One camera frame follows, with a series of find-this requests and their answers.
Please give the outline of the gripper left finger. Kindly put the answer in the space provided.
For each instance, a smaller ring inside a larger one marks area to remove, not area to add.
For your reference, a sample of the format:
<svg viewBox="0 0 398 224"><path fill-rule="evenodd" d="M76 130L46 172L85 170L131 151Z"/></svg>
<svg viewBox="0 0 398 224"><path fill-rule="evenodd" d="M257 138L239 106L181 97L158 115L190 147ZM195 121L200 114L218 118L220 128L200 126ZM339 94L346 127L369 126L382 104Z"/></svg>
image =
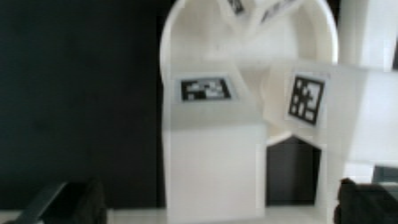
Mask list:
<svg viewBox="0 0 398 224"><path fill-rule="evenodd" d="M99 180L49 184L28 203L16 224L106 224Z"/></svg>

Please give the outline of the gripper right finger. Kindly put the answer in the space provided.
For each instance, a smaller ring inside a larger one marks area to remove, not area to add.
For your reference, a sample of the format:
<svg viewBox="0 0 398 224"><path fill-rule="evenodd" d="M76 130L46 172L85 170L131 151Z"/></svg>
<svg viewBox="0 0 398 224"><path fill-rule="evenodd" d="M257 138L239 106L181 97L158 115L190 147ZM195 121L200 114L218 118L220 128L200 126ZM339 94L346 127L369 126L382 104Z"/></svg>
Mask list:
<svg viewBox="0 0 398 224"><path fill-rule="evenodd" d="M398 224L398 185L341 180L334 224Z"/></svg>

